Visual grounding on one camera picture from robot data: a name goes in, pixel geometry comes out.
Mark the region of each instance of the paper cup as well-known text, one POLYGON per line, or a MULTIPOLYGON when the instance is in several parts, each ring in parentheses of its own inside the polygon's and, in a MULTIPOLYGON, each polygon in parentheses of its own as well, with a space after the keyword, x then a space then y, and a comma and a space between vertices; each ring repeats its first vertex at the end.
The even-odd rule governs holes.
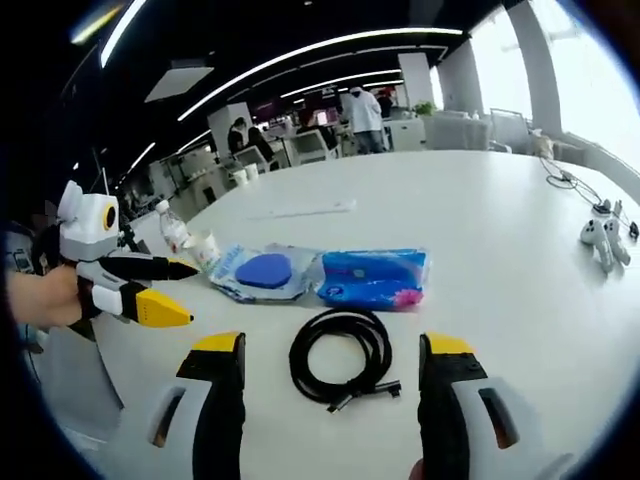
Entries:
POLYGON ((211 232, 192 236, 185 247, 204 272, 208 272, 220 259, 220 249, 211 232))
POLYGON ((236 181, 236 184, 240 187, 249 183, 246 170, 238 170, 237 172, 233 172, 233 179, 236 181))
POLYGON ((255 180, 256 178, 258 178, 258 175, 260 175, 258 173, 258 166, 255 163, 252 163, 251 165, 247 165, 246 167, 244 167, 244 169, 247 172, 247 177, 249 177, 249 181, 255 180))

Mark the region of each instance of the pillar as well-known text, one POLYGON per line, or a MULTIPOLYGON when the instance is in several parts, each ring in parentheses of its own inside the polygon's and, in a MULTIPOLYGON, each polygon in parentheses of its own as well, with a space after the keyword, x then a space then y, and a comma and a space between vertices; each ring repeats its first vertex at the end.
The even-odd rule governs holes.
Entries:
POLYGON ((529 2, 507 10, 527 70, 534 128, 562 133, 560 95, 547 39, 529 2))
POLYGON ((227 143, 227 135, 229 134, 231 124, 238 117, 243 117, 245 119, 247 122, 247 128, 253 125, 249 107, 245 102, 225 105, 220 110, 209 115, 207 118, 209 128, 211 129, 211 135, 213 136, 213 140, 216 142, 216 147, 220 157, 226 157, 230 153, 229 145, 227 143))
POLYGON ((482 93, 476 59, 467 40, 438 65, 445 110, 482 113, 482 93))
POLYGON ((415 107, 418 103, 433 103, 427 56, 423 52, 401 53, 398 55, 398 62, 402 69, 409 108, 415 107))

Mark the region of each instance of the white tabletop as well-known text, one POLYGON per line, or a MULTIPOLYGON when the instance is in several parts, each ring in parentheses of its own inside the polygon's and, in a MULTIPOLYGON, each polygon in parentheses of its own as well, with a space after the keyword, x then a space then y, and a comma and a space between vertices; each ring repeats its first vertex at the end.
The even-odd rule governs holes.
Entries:
MULTIPOLYGON (((627 214, 640 208, 598 172, 567 166, 627 214)), ((418 335, 466 339, 491 376, 528 399, 550 452, 580 456, 611 421, 638 367, 640 249, 608 278, 578 236, 592 218, 576 193, 545 182, 535 158, 488 152, 355 157, 284 169, 236 188, 190 222, 220 243, 281 242, 322 249, 427 247, 432 269, 416 313, 381 313, 394 348, 386 379, 402 397, 358 399, 330 415, 294 388, 288 352, 315 313, 238 305, 206 279, 158 282, 195 314, 186 328, 152 330, 103 316, 95 323, 105 366, 125 407, 175 375, 202 336, 247 334, 243 478, 402 479, 421 455, 416 408, 418 335), (292 205, 355 199, 349 213, 255 220, 292 205)), ((314 371, 341 380, 362 365, 359 347, 319 342, 314 371)))

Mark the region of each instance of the blue package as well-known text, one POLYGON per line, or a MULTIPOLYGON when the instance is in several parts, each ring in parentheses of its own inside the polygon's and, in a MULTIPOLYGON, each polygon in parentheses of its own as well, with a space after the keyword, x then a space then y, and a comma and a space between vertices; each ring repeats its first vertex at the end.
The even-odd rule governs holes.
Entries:
POLYGON ((286 303, 293 302, 309 290, 311 280, 307 269, 319 252, 287 247, 278 244, 267 245, 262 250, 233 244, 223 251, 220 259, 207 271, 209 281, 221 292, 241 303, 286 303), (238 281, 236 272, 258 257, 282 255, 287 258, 286 281, 278 285, 263 288, 259 284, 243 284, 238 281))
POLYGON ((420 303, 429 268, 423 249, 328 252, 316 294, 332 306, 401 310, 420 303))

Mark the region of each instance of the blue sponge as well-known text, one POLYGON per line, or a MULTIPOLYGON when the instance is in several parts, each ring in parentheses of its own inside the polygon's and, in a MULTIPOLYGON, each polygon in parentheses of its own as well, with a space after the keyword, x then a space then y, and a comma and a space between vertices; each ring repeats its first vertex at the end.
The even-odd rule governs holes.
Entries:
POLYGON ((291 261, 280 253, 253 257, 236 270, 236 280, 250 287, 274 289, 291 279, 291 261))

